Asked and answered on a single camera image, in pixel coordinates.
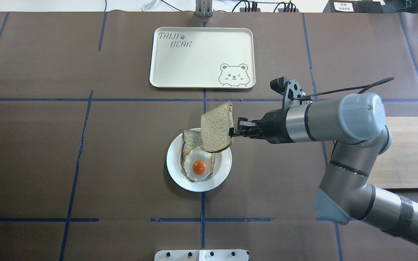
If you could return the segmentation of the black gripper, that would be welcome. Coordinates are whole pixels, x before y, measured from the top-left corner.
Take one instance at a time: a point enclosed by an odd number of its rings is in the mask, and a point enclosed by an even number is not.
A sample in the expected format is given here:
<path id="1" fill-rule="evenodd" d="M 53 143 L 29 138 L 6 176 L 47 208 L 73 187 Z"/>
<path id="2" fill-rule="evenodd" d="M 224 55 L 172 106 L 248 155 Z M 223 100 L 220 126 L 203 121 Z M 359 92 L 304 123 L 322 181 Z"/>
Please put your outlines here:
<path id="1" fill-rule="evenodd" d="M 271 144 L 290 143 L 286 129 L 286 112 L 283 109 L 268 111 L 260 120 L 238 118 L 238 128 L 230 128 L 231 137 L 248 137 L 266 140 Z"/>

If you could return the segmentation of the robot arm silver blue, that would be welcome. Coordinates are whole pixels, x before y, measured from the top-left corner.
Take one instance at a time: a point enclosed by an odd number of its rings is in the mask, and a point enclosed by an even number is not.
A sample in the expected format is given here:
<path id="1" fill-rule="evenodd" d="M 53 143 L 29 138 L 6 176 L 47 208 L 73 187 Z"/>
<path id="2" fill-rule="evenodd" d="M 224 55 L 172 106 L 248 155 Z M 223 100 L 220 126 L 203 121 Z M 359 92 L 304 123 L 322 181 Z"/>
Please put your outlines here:
<path id="1" fill-rule="evenodd" d="M 229 135 L 272 144 L 335 141 L 313 209 L 334 223 L 360 220 L 418 245 L 418 203 L 367 182 L 378 155 L 393 138 L 377 94 L 311 103 L 285 99 L 281 109 L 260 120 L 239 117 Z"/>

